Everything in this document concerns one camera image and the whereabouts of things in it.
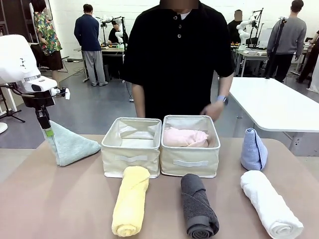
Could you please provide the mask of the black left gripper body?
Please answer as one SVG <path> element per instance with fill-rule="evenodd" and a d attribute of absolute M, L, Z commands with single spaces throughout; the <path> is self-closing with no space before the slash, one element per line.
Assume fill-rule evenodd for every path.
<path fill-rule="evenodd" d="M 47 107 L 55 105 L 50 91 L 25 94 L 22 99 L 27 107 L 34 108 L 37 117 L 46 116 L 48 118 Z"/>

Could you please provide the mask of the person's left hand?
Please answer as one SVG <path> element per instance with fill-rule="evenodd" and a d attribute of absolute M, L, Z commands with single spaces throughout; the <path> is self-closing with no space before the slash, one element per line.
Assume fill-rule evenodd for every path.
<path fill-rule="evenodd" d="M 222 101 L 214 102 L 213 104 L 207 105 L 202 111 L 201 115 L 206 115 L 211 117 L 213 121 L 216 121 L 221 116 L 224 110 L 224 103 Z"/>

